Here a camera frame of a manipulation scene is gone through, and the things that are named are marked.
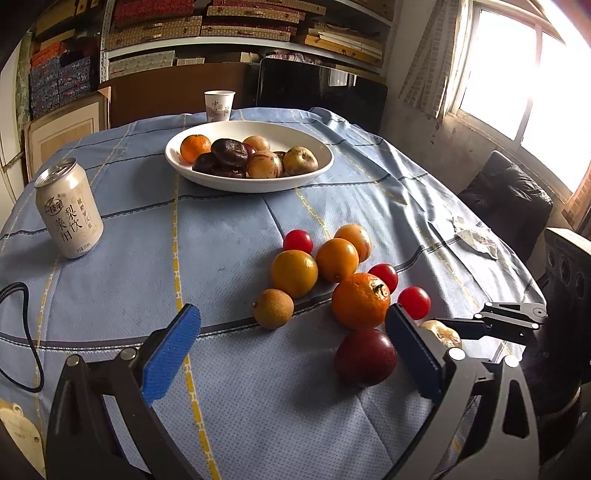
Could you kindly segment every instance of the white bowl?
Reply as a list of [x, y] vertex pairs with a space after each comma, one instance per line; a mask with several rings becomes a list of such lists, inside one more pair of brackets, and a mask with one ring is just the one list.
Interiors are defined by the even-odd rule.
[[[232, 138], [241, 142], [251, 135], [260, 135], [268, 140], [273, 151], [288, 151], [291, 147], [306, 147], [318, 160], [318, 170], [279, 179], [229, 179], [199, 173], [193, 171], [191, 165], [187, 164], [180, 155], [181, 143], [189, 135], [205, 135], [212, 143], [218, 138]], [[248, 120], [213, 122], [187, 128], [170, 139], [164, 149], [164, 154], [168, 163], [186, 179], [211, 189], [240, 193], [279, 192], [299, 187], [310, 183], [318, 175], [328, 171], [335, 161], [331, 150], [312, 135], [283, 125]]]

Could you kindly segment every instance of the wall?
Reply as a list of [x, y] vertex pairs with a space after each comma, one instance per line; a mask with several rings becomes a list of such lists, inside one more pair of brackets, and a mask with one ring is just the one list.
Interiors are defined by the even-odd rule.
[[[389, 91], [380, 132], [452, 192], [459, 193], [481, 170], [491, 152], [502, 149], [455, 116], [447, 115], [442, 126], [438, 126], [435, 120], [428, 119], [422, 112], [398, 100], [433, 4], [432, 0], [404, 0], [400, 27], [388, 66]], [[562, 202], [552, 197], [554, 209], [548, 226], [569, 228], [561, 214]], [[534, 278], [544, 273], [545, 248], [542, 235], [538, 238], [527, 267]]]

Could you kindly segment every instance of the crumpled paper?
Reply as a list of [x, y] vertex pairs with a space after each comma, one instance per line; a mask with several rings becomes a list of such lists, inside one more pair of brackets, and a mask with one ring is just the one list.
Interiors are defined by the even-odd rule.
[[498, 260], [496, 243], [491, 238], [491, 231], [486, 227], [466, 223], [462, 217], [454, 216], [452, 219], [456, 235], [463, 242], [477, 252], [488, 255], [493, 260]]

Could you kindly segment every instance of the can lid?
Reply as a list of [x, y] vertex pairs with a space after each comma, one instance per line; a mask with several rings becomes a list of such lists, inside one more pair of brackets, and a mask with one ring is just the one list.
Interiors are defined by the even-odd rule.
[[41, 172], [41, 175], [35, 180], [35, 188], [40, 189], [45, 187], [56, 180], [59, 180], [63, 176], [70, 173], [70, 171], [76, 166], [76, 159], [73, 157], [64, 158], [55, 165]]

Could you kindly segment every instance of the picture frame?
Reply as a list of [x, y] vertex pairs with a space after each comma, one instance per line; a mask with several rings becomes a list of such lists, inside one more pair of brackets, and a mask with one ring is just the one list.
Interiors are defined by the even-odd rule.
[[24, 127], [27, 177], [62, 146], [110, 128], [111, 87], [105, 87], [57, 108]]

